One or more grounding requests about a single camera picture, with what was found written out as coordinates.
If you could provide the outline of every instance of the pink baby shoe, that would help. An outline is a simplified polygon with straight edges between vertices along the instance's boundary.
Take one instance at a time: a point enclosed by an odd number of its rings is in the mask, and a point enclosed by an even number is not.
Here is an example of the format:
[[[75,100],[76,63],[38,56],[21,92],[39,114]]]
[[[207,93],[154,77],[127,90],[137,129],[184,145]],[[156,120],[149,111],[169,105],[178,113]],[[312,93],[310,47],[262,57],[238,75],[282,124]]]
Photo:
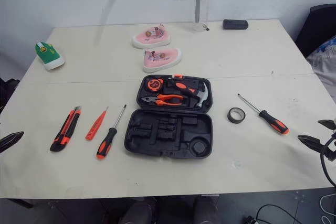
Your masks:
[[[135,35],[132,38],[135,47],[149,49],[153,47],[161,47],[170,43],[170,35],[162,24],[158,27],[151,27],[147,31]]]
[[[156,72],[178,64],[181,58],[182,54],[178,48],[162,49],[156,51],[146,50],[142,69],[146,73]]]

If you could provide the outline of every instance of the clear plastic bottle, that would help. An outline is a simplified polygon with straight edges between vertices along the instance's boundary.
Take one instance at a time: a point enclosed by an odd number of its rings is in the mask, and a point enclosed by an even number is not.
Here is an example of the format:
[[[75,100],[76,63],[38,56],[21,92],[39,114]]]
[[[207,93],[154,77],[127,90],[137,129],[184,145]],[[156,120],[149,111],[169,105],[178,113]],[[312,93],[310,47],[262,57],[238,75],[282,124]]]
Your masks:
[[[195,23],[194,30],[204,31],[208,28],[209,0],[195,0]]]

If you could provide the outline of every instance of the cloth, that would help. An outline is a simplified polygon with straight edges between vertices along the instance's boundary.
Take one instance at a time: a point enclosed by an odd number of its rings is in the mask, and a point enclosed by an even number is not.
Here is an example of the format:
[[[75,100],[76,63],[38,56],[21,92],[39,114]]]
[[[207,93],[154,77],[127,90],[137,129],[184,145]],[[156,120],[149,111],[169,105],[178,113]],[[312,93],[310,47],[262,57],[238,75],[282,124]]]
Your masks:
[[[307,61],[336,103],[336,35],[312,52]]]

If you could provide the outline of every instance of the white shoe sole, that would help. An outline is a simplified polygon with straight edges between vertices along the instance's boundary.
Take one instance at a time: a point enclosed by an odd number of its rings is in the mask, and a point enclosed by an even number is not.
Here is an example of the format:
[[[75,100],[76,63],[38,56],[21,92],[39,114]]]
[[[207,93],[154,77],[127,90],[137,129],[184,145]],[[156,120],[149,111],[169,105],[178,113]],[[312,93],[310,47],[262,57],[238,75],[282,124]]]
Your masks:
[[[156,72],[156,71],[159,71],[159,70],[162,70],[162,69],[170,68],[170,67],[178,64],[182,59],[182,54],[181,54],[181,50],[179,48],[176,48],[176,50],[177,50],[177,58],[176,58],[175,61],[172,61],[172,62],[170,62],[166,65],[155,67],[155,68],[148,68],[146,66],[143,66],[142,67],[143,71],[145,71],[146,73],[153,73],[153,72]]]
[[[168,35],[168,38],[166,40],[157,42],[157,43],[150,43],[150,44],[144,44],[141,42],[137,41],[137,36],[133,36],[132,38],[132,44],[133,46],[137,47],[137,48],[141,48],[141,49],[150,49],[150,48],[154,48],[154,47],[161,47],[161,46],[165,46],[168,45],[170,43],[170,35]]]

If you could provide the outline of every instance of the gray floor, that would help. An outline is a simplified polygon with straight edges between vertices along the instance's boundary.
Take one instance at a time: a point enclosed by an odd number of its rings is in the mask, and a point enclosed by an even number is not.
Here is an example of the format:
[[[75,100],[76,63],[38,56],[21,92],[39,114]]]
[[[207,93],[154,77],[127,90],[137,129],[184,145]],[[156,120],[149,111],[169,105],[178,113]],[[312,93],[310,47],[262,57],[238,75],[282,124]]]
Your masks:
[[[245,217],[256,216],[257,210],[264,204],[274,204],[285,208],[303,224],[317,224],[323,215],[320,209],[320,197],[335,193],[333,188],[274,191],[267,193],[222,194],[217,200],[218,212],[222,224],[240,224]],[[196,196],[179,196],[192,206]],[[73,199],[73,200],[27,200],[34,208],[26,209],[7,199],[0,199],[0,223],[101,223],[103,214],[108,211],[116,218],[130,207],[134,199]],[[323,206],[334,212],[336,196],[326,198]],[[272,224],[294,223],[281,210],[265,207],[260,219]]]

